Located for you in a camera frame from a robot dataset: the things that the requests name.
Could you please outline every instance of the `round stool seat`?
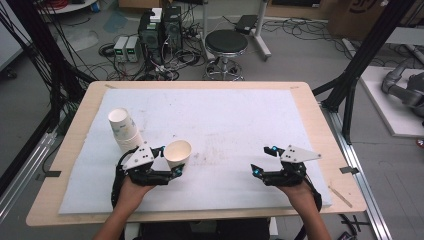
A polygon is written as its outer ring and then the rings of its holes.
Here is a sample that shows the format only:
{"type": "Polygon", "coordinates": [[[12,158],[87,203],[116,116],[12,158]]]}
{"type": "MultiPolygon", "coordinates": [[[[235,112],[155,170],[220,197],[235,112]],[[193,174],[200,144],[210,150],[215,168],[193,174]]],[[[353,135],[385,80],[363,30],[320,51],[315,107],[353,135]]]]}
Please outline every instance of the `round stool seat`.
{"type": "Polygon", "coordinates": [[[205,46],[214,55],[236,57],[246,50],[247,39],[234,30],[217,30],[206,36],[205,46]]]}

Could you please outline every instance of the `wooden table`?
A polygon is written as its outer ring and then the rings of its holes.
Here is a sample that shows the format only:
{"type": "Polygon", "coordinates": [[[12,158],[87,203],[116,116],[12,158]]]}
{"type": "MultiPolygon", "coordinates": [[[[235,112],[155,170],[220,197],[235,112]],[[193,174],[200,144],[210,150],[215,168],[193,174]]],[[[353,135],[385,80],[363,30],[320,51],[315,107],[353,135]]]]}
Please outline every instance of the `wooden table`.
{"type": "MultiPolygon", "coordinates": [[[[108,214],[59,215],[68,179],[80,153],[86,134],[107,89],[281,89],[290,90],[308,134],[312,148],[324,157],[319,165],[328,185],[333,204],[322,213],[363,212],[364,198],[351,174],[342,174],[345,159],[328,127],[311,89],[303,82],[94,82],[75,115],[62,146],[51,166],[51,171],[61,171],[58,178],[46,178],[27,216],[29,226],[102,223],[108,214]]],[[[189,212],[135,213],[129,221],[171,221],[222,219],[243,217],[269,217],[296,215],[296,211],[281,209],[208,210],[189,212]]]]}

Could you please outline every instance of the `gray chair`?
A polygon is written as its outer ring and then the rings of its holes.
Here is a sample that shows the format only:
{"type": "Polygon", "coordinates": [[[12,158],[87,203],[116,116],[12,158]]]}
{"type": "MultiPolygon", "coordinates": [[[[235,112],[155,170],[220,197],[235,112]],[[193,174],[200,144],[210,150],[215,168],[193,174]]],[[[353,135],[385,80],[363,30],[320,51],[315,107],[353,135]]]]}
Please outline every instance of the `gray chair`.
{"type": "Polygon", "coordinates": [[[246,51],[247,39],[244,35],[234,30],[213,31],[206,36],[205,47],[216,59],[206,65],[203,79],[244,80],[241,66],[229,60],[246,51]]]}

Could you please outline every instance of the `human arm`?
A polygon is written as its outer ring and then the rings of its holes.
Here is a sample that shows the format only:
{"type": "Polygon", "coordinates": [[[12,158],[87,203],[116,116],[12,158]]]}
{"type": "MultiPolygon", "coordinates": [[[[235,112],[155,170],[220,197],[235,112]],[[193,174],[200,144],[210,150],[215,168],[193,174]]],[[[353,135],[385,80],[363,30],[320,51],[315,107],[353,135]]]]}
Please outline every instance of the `human arm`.
{"type": "Polygon", "coordinates": [[[309,240],[331,239],[327,227],[315,205],[312,191],[305,181],[296,186],[279,186],[278,188],[287,195],[293,208],[302,218],[309,240]]]}
{"type": "Polygon", "coordinates": [[[125,177],[119,200],[112,214],[93,237],[93,240],[117,240],[131,214],[138,208],[144,195],[154,186],[139,186],[125,177]]]}

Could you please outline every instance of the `person's left arm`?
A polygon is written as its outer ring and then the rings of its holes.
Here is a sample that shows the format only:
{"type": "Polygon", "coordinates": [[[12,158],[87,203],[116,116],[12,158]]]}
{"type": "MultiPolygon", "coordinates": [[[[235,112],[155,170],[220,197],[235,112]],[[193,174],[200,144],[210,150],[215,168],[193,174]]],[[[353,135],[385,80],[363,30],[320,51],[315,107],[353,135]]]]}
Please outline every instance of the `person's left arm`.
{"type": "Polygon", "coordinates": [[[112,214],[93,237],[93,240],[117,240],[128,218],[138,208],[146,193],[154,186],[139,186],[126,177],[119,194],[119,200],[112,214]]]}

